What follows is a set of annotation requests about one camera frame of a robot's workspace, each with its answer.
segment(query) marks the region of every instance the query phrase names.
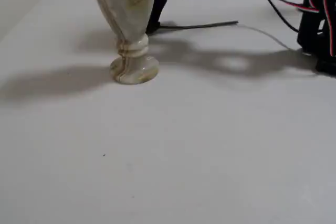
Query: marble vase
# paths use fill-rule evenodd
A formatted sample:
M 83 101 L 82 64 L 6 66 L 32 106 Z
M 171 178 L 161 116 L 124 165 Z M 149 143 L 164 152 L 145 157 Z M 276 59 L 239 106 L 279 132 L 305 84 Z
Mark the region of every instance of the marble vase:
M 158 61 L 148 56 L 146 27 L 154 0 L 97 0 L 105 19 L 117 36 L 120 55 L 111 64 L 111 75 L 123 84 L 139 84 L 153 79 Z

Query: white surface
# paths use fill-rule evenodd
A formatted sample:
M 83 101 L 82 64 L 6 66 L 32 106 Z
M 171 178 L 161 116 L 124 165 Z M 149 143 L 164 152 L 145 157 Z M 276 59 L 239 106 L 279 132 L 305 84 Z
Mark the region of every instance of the white surface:
M 266 0 L 170 0 L 162 17 L 230 19 L 152 37 L 160 74 L 121 86 L 95 0 L 43 0 L 0 43 L 0 222 L 335 223 L 336 81 L 285 48 Z

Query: gray wire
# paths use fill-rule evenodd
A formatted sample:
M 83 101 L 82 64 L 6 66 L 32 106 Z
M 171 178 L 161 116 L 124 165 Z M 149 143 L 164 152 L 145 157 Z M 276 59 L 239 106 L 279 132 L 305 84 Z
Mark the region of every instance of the gray wire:
M 188 29 L 211 28 L 211 27 L 220 27 L 220 26 L 232 26 L 232 25 L 237 25 L 238 23 L 239 22 L 235 20 L 235 21 L 228 21 L 228 22 L 205 24 L 205 25 L 195 25 L 195 26 L 164 26 L 164 25 L 161 25 L 160 28 L 174 29 L 174 30 L 188 30 Z

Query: black cable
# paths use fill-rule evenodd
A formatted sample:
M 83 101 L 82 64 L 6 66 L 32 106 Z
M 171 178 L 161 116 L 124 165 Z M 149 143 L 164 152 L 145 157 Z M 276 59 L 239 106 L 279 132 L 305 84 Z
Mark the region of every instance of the black cable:
M 273 4 L 272 0 L 267 0 L 271 6 L 273 7 L 273 9 L 275 10 L 275 12 L 278 14 L 278 16 L 281 18 L 281 20 L 290 28 L 292 29 L 293 31 L 295 31 L 296 33 L 299 32 L 298 29 L 296 29 L 295 27 L 293 27 L 284 17 L 283 15 L 281 14 L 281 12 L 278 10 L 278 8 Z
M 161 25 L 160 28 L 162 29 L 175 29 L 175 30 L 188 30 L 188 29 L 199 29 L 199 28 L 210 28 L 210 27 L 220 27 L 220 26 L 231 26 L 237 25 L 238 21 L 228 21 L 228 22 L 220 22 L 220 23 L 211 23 L 205 25 L 195 25 L 195 26 L 163 26 Z

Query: red wire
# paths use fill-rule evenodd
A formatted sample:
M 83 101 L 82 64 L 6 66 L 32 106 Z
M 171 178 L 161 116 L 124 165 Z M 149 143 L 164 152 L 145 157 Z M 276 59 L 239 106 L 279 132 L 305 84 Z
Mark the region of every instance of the red wire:
M 282 1 L 288 5 L 291 5 L 291 6 L 294 6 L 296 8 L 299 8 L 301 10 L 304 10 L 304 11 L 308 11 L 308 12 L 314 12 L 314 13 L 318 13 L 320 12 L 320 10 L 318 10 L 317 8 L 315 8 L 314 6 L 312 6 L 313 8 L 309 8 L 309 7 L 305 7 L 303 6 L 302 4 L 296 4 L 296 3 L 293 3 L 293 2 L 289 2 L 287 0 L 279 0 L 279 1 Z
M 324 12 L 326 13 L 326 17 L 327 17 L 327 21 L 329 25 L 330 56 L 334 57 L 333 30 L 332 30 L 332 24 L 331 24 L 329 11 L 328 11 L 327 0 L 323 0 L 323 5 L 324 5 Z

